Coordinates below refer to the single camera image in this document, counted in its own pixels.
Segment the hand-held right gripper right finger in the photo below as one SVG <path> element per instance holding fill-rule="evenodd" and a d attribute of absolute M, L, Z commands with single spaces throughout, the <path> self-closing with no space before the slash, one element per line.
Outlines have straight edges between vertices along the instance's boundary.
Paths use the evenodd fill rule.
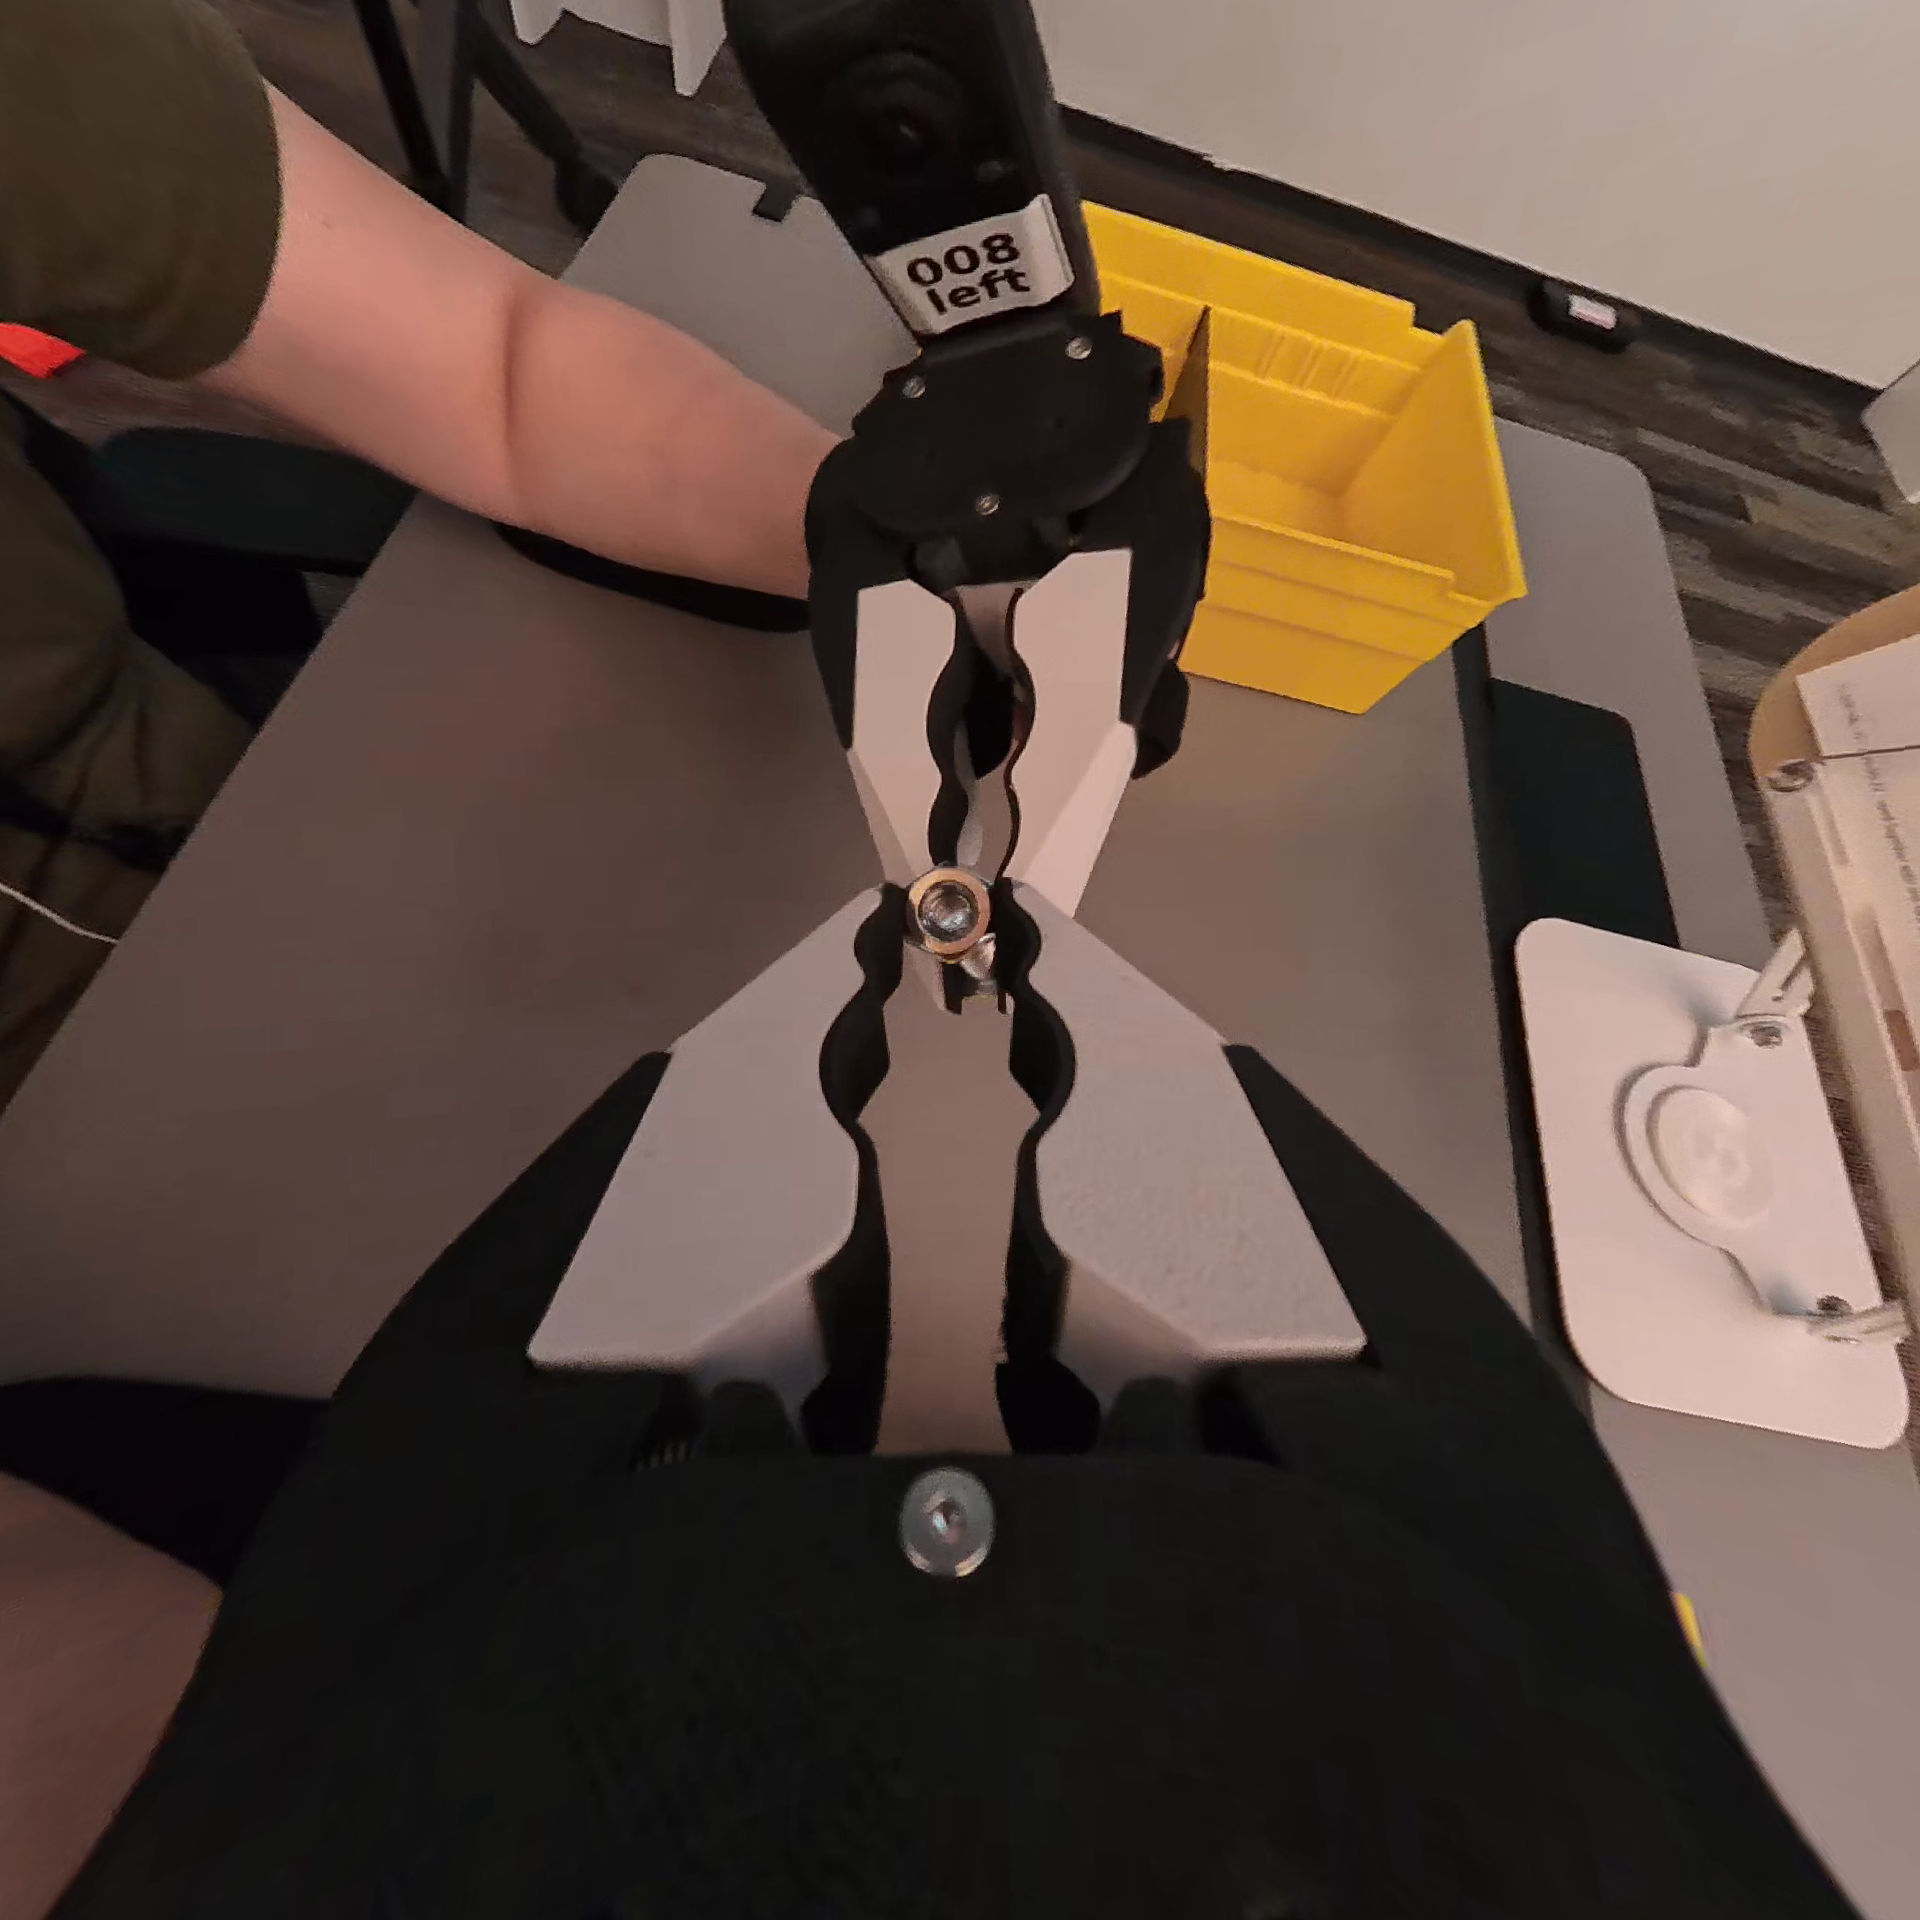
<path fill-rule="evenodd" d="M 1016 1164 L 1004 1428 L 1098 1428 L 1140 1380 L 1355 1359 L 1360 1318 L 1237 1051 L 1043 895 L 1001 900 Z"/>

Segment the person's left forearm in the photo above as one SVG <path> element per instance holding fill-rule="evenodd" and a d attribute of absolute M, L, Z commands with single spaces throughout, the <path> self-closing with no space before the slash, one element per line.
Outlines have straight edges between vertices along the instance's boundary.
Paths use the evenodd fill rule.
<path fill-rule="evenodd" d="M 637 568 L 810 592 L 835 435 L 684 331 L 541 277 L 268 86 L 268 294 L 200 384 L 489 521 Z"/>

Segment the person's olive shirt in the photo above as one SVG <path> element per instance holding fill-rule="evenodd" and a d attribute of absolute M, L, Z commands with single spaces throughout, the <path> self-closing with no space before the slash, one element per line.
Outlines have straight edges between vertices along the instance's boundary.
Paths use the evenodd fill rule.
<path fill-rule="evenodd" d="M 268 88 L 206 5 L 4 5 L 4 323 L 155 380 L 219 365 L 272 269 Z M 2 1099 L 245 755 L 320 622 L 294 566 L 132 561 L 90 448 L 4 397 Z"/>

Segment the person's right forearm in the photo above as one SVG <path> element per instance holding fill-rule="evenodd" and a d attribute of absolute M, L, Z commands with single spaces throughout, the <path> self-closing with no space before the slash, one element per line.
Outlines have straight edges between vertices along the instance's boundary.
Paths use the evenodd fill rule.
<path fill-rule="evenodd" d="M 2 1478 L 2 1916 L 46 1916 L 128 1800 L 219 1589 Z"/>

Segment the steel hex bolt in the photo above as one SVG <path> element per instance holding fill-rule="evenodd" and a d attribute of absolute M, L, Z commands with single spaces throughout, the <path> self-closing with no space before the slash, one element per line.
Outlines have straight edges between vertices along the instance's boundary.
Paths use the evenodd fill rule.
<path fill-rule="evenodd" d="M 973 949 L 957 965 L 945 965 L 945 961 L 937 961 L 934 957 L 930 957 L 930 959 L 933 959 L 933 966 L 934 966 L 934 974 L 937 974 L 941 1008 L 950 1017 L 961 1017 L 976 1001 L 996 1004 L 1001 999 L 1001 984 L 998 984 L 994 902 L 993 902 L 993 932 L 978 949 Z"/>

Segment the steel hex nut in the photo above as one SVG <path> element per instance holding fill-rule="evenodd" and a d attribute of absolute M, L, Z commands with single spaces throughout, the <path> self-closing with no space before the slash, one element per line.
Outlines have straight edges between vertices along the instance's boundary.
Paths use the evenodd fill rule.
<path fill-rule="evenodd" d="M 934 867 L 906 886 L 906 934 L 945 965 L 963 961 L 993 932 L 993 889 L 963 867 Z"/>

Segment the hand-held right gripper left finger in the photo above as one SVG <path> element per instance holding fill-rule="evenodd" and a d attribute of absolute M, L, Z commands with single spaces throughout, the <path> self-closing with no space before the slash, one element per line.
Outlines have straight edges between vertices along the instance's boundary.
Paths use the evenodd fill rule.
<path fill-rule="evenodd" d="M 862 1113 L 902 959 L 906 893 L 883 884 L 675 1041 L 534 1367 L 756 1383 L 811 1444 L 875 1441 L 892 1257 Z"/>

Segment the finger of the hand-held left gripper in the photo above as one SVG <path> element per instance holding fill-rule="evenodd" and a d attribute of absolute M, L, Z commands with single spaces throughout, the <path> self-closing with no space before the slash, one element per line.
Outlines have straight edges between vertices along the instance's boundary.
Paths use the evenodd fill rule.
<path fill-rule="evenodd" d="M 990 777 L 993 876 L 1077 919 L 1136 767 L 1121 717 L 1134 553 L 1075 553 L 1016 590 L 1004 653 L 1016 743 Z"/>
<path fill-rule="evenodd" d="M 856 603 L 849 767 L 888 883 L 950 867 L 972 807 L 964 705 L 972 649 L 957 607 L 921 585 Z"/>

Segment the wooden sign board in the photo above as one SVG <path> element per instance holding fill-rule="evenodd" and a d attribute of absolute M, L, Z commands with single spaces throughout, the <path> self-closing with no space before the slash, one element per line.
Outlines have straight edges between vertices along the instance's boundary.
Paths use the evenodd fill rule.
<path fill-rule="evenodd" d="M 1840 755 L 1915 758 L 1915 635 L 1917 588 L 1906 588 L 1826 629 L 1765 686 L 1749 725 L 1747 757 L 1774 847 L 1786 841 L 1771 780 L 1789 760 L 1814 760 L 1825 755 L 1817 728 L 1828 689 L 1856 700 L 1858 711 L 1858 717 L 1852 717 L 1853 708 L 1846 705 L 1840 715 Z M 1805 676 L 1814 679 L 1817 715 L 1809 715 L 1801 693 Z"/>

